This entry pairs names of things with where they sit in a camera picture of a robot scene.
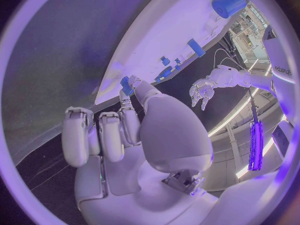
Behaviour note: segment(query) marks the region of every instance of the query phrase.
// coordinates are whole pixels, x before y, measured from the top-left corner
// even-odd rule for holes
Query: wire
[[[242,68],[242,69],[245,70],[245,68],[243,68],[243,67],[242,67],[241,65],[239,65],[236,61],[234,61],[234,60],[230,57],[230,55],[228,54],[228,52],[227,52],[226,50],[224,50],[223,48],[218,48],[218,49],[214,52],[214,57],[213,57],[213,69],[216,68],[216,54],[217,54],[217,51],[219,51],[219,50],[224,51],[224,52],[227,54],[227,56],[228,56],[228,57],[225,57],[225,58],[219,63],[219,65],[221,65],[221,63],[222,63],[225,59],[230,59],[230,60],[233,61],[235,64],[237,64],[240,68]]]

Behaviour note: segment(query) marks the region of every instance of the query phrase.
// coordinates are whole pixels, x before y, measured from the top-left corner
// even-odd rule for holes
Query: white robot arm
[[[189,90],[191,106],[195,107],[197,102],[203,99],[201,109],[204,111],[209,99],[215,94],[215,88],[228,88],[236,85],[244,88],[253,86],[275,95],[271,77],[253,74],[247,70],[238,71],[233,67],[219,65],[206,78],[199,79],[193,83]]]

